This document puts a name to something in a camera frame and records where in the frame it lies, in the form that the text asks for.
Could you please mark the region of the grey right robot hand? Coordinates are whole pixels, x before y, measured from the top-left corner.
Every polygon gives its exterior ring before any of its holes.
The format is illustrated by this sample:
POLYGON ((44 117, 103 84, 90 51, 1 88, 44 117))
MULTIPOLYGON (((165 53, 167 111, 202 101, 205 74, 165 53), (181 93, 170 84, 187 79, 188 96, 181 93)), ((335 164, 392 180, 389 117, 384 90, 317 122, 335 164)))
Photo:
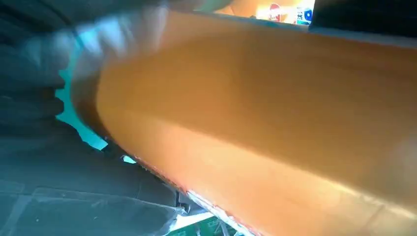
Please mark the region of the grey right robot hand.
POLYGON ((3 236, 164 236, 184 212, 161 179, 66 123, 0 127, 3 236))

